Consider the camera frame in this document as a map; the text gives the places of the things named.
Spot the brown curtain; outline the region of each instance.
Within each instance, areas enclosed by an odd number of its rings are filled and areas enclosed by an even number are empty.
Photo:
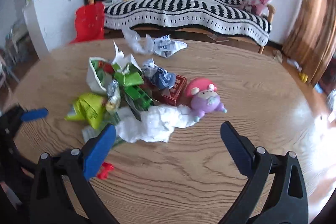
[[[303,0],[283,52],[295,59],[315,85],[336,49],[336,0]]]

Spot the table top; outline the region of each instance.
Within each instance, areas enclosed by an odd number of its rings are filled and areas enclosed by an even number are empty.
[[[125,54],[124,39],[114,39]],[[268,56],[207,42],[185,41],[168,59],[151,56],[169,72],[207,77],[218,87],[228,113],[209,113],[196,125],[175,129],[168,143],[123,143],[106,161],[115,166],[107,180],[90,180],[107,208],[124,223],[217,223],[239,195],[247,179],[224,146],[219,129],[230,121],[255,146],[284,155],[297,153],[307,187],[310,218],[332,188],[324,180],[335,152],[323,152],[331,140],[322,138],[309,106],[288,72]],[[46,119],[21,127],[16,145],[37,162],[43,152],[55,155],[66,148],[82,147],[83,122],[65,121],[69,105],[89,92],[86,73],[89,57],[113,59],[113,40],[80,43],[56,49],[37,63],[17,87],[12,103],[28,109],[46,107]],[[135,54],[141,64],[149,56]],[[272,183],[270,176],[255,209],[259,213]],[[69,196],[84,214],[70,183]]]

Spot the yellow-green wrapper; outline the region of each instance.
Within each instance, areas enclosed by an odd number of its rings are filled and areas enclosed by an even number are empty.
[[[74,102],[72,109],[66,116],[67,121],[87,120],[93,129],[98,129],[106,111],[103,105],[105,98],[93,93],[82,94]]]

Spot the metal bolt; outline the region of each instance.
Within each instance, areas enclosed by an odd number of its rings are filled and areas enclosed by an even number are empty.
[[[265,154],[265,153],[266,153],[266,150],[265,150],[265,148],[259,146],[259,147],[257,147],[257,152],[258,152],[259,154]]]
[[[289,151],[288,154],[289,154],[289,156],[290,156],[291,158],[295,158],[295,157],[296,157],[296,154],[295,154],[295,152],[293,152],[293,151]]]
[[[41,159],[42,159],[42,160],[45,160],[47,157],[48,157],[48,154],[47,154],[47,153],[42,153],[42,154],[41,154]]]
[[[73,156],[77,156],[79,154],[80,150],[78,148],[75,148],[73,150],[71,150],[71,155]]]

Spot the striped fabric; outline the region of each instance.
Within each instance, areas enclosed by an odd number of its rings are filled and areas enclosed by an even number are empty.
[[[271,25],[256,15],[239,10],[241,0],[134,0],[105,4],[105,27],[150,24],[181,28],[203,26],[224,35],[246,35],[266,45]]]

